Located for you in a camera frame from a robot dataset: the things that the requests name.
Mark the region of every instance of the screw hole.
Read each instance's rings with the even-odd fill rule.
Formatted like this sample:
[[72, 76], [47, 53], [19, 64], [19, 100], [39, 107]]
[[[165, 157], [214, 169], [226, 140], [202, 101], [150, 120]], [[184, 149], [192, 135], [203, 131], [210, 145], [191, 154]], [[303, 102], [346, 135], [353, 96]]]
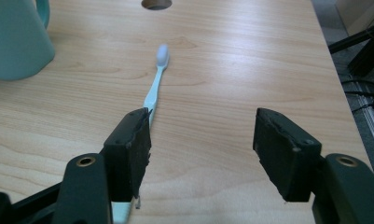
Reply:
[[76, 165], [79, 167], [90, 166], [96, 162], [94, 157], [84, 157], [76, 162]]
[[149, 10], [163, 10], [172, 5], [172, 0], [143, 0], [141, 5]]
[[349, 167], [356, 167], [358, 165], [358, 162], [348, 157], [341, 156], [337, 157], [336, 160], [338, 161], [338, 163]]

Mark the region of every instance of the mug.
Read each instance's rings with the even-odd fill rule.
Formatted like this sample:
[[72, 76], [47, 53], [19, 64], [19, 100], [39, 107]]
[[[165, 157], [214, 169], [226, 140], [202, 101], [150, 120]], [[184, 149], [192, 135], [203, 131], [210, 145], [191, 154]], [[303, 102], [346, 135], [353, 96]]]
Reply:
[[47, 26], [49, 1], [0, 0], [0, 79], [37, 74], [55, 56]]

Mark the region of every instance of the wood grain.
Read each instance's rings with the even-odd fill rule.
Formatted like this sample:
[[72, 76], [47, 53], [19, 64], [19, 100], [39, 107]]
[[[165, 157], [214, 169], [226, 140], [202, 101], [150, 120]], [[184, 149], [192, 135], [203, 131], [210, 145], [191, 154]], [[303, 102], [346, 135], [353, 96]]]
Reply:
[[285, 203], [259, 164], [258, 107], [287, 115], [324, 155], [368, 162], [311, 1], [50, 3], [54, 61], [0, 81], [0, 190], [13, 202], [60, 182], [142, 106], [161, 43], [171, 59], [130, 223], [313, 223], [312, 205]]

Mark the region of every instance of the hole in table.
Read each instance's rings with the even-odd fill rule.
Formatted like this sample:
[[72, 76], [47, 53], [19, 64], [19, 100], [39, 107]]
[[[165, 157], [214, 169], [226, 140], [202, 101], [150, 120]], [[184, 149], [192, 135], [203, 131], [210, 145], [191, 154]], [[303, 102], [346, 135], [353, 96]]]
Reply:
[[143, 0], [141, 5], [149, 10], [163, 10], [172, 5], [172, 0]]

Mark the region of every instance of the light blue toothbrush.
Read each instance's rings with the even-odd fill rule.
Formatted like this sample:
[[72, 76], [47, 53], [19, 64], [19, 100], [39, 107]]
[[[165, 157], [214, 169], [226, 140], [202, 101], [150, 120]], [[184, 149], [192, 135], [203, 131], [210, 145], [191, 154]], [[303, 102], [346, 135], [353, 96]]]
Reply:
[[[159, 84], [161, 80], [161, 76], [163, 71], [167, 68], [169, 63], [169, 49], [167, 45], [160, 45], [157, 52], [157, 74], [155, 75], [154, 82], [152, 83], [151, 89], [149, 90], [146, 98], [144, 100], [143, 107], [147, 107], [148, 111], [151, 111], [149, 116], [149, 128], [152, 126], [152, 120], [155, 115], [155, 110], [157, 108], [158, 103], [158, 91], [159, 91]], [[140, 206], [140, 198], [137, 199], [136, 202]], [[132, 203], [112, 203], [112, 210], [113, 210], [113, 222], [114, 224], [126, 224], [129, 219], [129, 214], [131, 211]]]
[[163, 71], [167, 68], [169, 63], [169, 49], [167, 45], [160, 45], [157, 52], [157, 74], [155, 75], [154, 82], [152, 83], [151, 89], [149, 90], [146, 98], [144, 100], [143, 107], [147, 107], [148, 111], [151, 112], [149, 116], [149, 127], [152, 126], [152, 120], [155, 116], [155, 111], [157, 109], [157, 102], [158, 102], [158, 91], [159, 91], [159, 84], [161, 80], [161, 76]]

